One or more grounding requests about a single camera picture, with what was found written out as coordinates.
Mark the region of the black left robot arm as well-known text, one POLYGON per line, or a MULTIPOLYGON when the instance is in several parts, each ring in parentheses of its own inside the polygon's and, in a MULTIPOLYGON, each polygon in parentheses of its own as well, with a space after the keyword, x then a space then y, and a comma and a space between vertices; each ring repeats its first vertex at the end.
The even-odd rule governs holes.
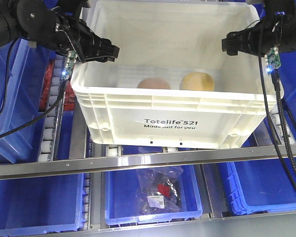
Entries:
POLYGON ((62 56, 75 51, 81 63, 115 61, 119 47, 97 36, 80 18, 86 0, 0 0, 0 47, 18 38, 34 41, 62 56))

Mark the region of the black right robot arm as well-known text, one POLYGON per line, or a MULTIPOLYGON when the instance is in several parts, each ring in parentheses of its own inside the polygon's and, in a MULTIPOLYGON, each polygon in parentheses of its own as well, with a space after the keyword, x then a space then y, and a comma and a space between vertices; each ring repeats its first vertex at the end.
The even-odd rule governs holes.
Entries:
POLYGON ((265 15, 254 26, 230 32, 222 39, 222 51, 264 56, 271 48, 296 52, 296 3, 294 0, 262 0, 265 15))

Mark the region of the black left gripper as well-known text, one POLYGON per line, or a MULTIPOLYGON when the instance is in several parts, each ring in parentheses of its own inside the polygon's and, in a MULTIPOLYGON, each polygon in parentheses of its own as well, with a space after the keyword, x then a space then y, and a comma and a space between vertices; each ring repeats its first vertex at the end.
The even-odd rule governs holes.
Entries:
POLYGON ((48 19, 53 30, 48 37, 48 48, 67 56, 69 51, 77 53, 81 62, 114 62, 120 48, 109 39, 100 38, 81 18, 85 7, 53 7, 48 19))

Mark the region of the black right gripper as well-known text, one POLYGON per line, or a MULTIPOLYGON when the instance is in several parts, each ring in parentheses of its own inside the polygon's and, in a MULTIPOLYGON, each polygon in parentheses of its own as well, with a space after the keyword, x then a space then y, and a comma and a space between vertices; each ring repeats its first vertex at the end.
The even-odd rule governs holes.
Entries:
POLYGON ((289 24, 288 15, 265 16, 246 31, 229 32, 222 39, 222 51, 229 56, 237 56, 238 52, 264 56, 270 48, 278 45, 280 53, 288 53, 289 24))

